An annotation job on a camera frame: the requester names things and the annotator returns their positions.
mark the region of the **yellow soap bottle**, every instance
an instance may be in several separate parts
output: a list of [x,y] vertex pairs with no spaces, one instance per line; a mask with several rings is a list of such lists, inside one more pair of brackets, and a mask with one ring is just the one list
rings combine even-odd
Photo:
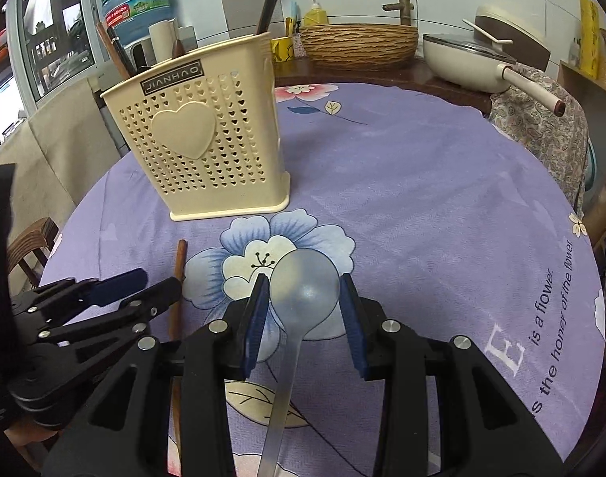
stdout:
[[303,17],[303,27],[315,27],[316,25],[327,25],[327,12],[321,9],[317,0],[312,0],[312,8]]

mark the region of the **blue flower print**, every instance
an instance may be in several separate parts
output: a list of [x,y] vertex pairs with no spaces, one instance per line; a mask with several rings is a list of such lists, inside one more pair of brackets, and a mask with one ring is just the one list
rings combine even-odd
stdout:
[[[316,249],[327,256],[339,274],[354,268],[355,242],[334,224],[318,226],[304,209],[284,211],[270,221],[256,215],[232,221],[213,247],[191,258],[185,269],[184,298],[195,307],[210,310],[206,321],[223,317],[228,304],[250,296],[260,274],[268,278],[278,261],[295,249]],[[258,361],[267,360],[279,346],[282,324],[270,306]],[[325,321],[305,336],[306,341],[334,339],[345,334],[338,304]]]

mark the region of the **white pan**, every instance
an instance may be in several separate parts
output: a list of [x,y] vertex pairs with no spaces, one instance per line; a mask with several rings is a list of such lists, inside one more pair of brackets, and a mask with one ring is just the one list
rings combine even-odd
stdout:
[[464,22],[485,34],[493,46],[451,34],[425,34],[423,51],[431,71],[446,81],[486,93],[502,93],[514,85],[556,116],[564,116],[566,104],[562,100],[513,69],[517,61],[501,51],[501,44],[511,40],[499,41],[473,23]]

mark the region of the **bronze faucet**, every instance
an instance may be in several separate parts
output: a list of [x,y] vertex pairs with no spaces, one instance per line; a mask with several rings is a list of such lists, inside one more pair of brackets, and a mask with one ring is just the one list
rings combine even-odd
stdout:
[[414,10],[414,4],[410,0],[399,0],[397,4],[383,5],[383,10],[399,10],[400,24],[411,25],[411,11]]

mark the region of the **yellow cup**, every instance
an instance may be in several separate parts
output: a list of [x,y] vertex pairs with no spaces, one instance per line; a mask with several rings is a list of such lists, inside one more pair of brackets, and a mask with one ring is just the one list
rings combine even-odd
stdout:
[[294,45],[292,36],[280,37],[270,41],[272,44],[272,60],[275,63],[283,63],[294,59]]

